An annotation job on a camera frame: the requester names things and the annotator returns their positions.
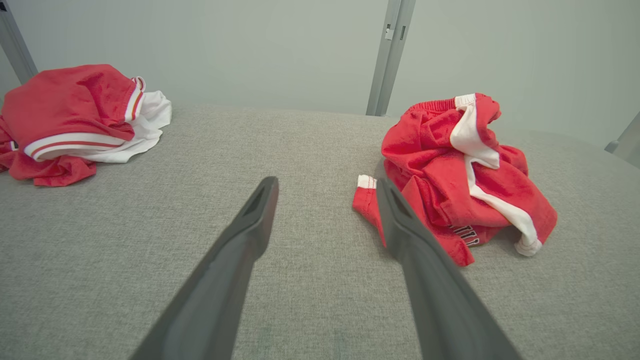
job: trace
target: folded shirt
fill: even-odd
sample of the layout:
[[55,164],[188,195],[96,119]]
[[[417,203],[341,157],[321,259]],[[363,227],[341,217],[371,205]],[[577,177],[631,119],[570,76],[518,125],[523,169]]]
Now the folded shirt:
[[110,65],[47,70],[8,92],[0,115],[0,171],[39,186],[95,174],[158,143],[171,102]]

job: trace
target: textured fabric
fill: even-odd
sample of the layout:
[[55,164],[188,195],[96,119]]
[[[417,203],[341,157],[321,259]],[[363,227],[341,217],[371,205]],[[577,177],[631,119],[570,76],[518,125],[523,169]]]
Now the textured fabric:
[[[522,232],[516,250],[525,256],[537,253],[556,226],[557,213],[527,177],[522,151],[500,145],[489,130],[499,117],[498,103],[483,94],[422,102],[382,141],[387,176],[459,266],[474,262],[468,246],[487,243],[508,225]],[[375,190],[367,185],[358,185],[353,207],[385,244]]]
[[[397,119],[176,106],[157,146],[64,188],[0,174],[0,357],[126,359],[262,177],[280,179],[236,359],[420,359],[401,267],[351,208]],[[498,131],[559,214],[462,269],[525,359],[640,353],[640,170],[563,136]]]
[[37,74],[6,95],[0,172],[66,186],[94,175],[91,161],[125,163],[149,150],[171,120],[171,102],[144,89],[142,78],[128,79],[110,65]]

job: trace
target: metal post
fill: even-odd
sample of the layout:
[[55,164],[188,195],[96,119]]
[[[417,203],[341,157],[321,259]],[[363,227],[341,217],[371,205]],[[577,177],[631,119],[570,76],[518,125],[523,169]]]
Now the metal post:
[[0,45],[20,83],[24,84],[38,74],[38,69],[11,14],[8,0],[0,0]]
[[371,83],[367,115],[381,116],[387,112],[414,7],[415,0],[389,0],[376,70]]

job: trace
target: white stripe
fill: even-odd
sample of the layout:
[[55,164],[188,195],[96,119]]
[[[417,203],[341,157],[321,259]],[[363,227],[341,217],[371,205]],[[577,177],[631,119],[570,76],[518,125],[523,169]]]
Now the white stripe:
[[24,153],[31,156],[34,160],[37,160],[37,157],[32,156],[34,151],[45,145],[57,142],[97,142],[107,145],[121,145],[125,140],[94,133],[64,133],[36,140],[24,148]]
[[147,88],[147,83],[145,82],[145,80],[142,78],[142,76],[136,76],[136,79],[138,79],[138,88],[140,89],[140,91],[145,92],[145,89]]
[[[73,151],[73,149],[78,150],[86,150],[81,152]],[[34,159],[36,161],[44,161],[51,160],[57,158],[61,155],[72,155],[72,156],[80,156],[82,154],[95,154],[98,151],[106,151],[111,150],[112,147],[108,146],[98,146],[98,145],[81,145],[77,143],[67,144],[67,145],[55,145],[48,147],[46,149],[42,149],[34,154]]]
[[375,189],[378,180],[375,180],[373,177],[368,175],[359,175],[358,176],[358,187],[365,189]]
[[520,241],[516,244],[516,250],[525,256],[532,256],[542,247],[538,240],[538,233],[533,226],[531,216],[523,209],[484,192],[476,185],[476,174],[473,163],[480,163],[489,168],[500,167],[500,154],[485,145],[480,139],[477,130],[477,109],[475,94],[464,95],[456,98],[456,108],[465,110],[460,121],[456,124],[449,141],[451,145],[465,155],[465,170],[467,172],[467,184],[469,194],[482,200],[487,205],[496,209],[510,223],[522,232]]
[[487,203],[487,205],[496,209],[510,223],[520,230],[522,237],[516,244],[516,250],[525,256],[532,256],[542,247],[542,243],[538,240],[538,232],[533,226],[531,216],[523,209],[518,208],[494,195],[490,195],[476,185],[476,174],[471,165],[478,162],[477,159],[465,155],[465,168],[467,169],[467,184],[469,186],[469,194]]
[[[140,91],[140,89],[138,88],[138,83],[136,82],[136,88],[133,89],[133,93],[131,94],[131,97],[129,98],[129,102],[127,103],[127,109],[125,110],[124,113],[124,121],[125,122],[131,122],[133,120],[133,116],[131,115],[131,113],[133,112],[133,107],[136,105],[136,100],[138,99],[138,95],[141,93],[142,91]],[[138,115],[140,115],[140,108],[142,107],[142,100],[143,100],[144,95],[142,95],[140,97],[140,102],[138,102],[138,108],[136,109],[136,117],[138,117]]]
[[480,140],[477,130],[476,95],[469,94],[456,97],[456,109],[465,113],[456,126],[453,127],[449,141],[451,145],[467,155],[477,159],[480,164],[490,167],[500,167],[500,154],[485,145]]
[[78,156],[103,163],[126,163],[131,156],[155,146],[162,135],[160,128],[171,122],[171,101],[160,91],[147,92],[142,96],[138,106],[141,110],[139,116],[131,122],[131,127],[135,132],[131,140],[110,150]]

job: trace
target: red stripe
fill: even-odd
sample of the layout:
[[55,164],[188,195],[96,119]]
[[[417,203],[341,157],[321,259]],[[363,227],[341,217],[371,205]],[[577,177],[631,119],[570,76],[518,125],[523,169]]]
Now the red stripe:
[[136,99],[136,103],[133,104],[133,110],[131,111],[131,120],[136,119],[136,109],[138,109],[138,103],[140,102],[140,98],[142,97],[142,91],[138,94],[138,98]]
[[54,142],[54,143],[50,143],[44,146],[41,146],[37,149],[35,149],[35,151],[32,152],[32,155],[35,155],[38,153],[38,151],[42,150],[42,149],[46,149],[48,147],[52,147],[52,146],[58,146],[58,145],[96,145],[96,146],[105,146],[105,147],[118,147],[119,145],[111,145],[110,143],[101,143],[101,142]]

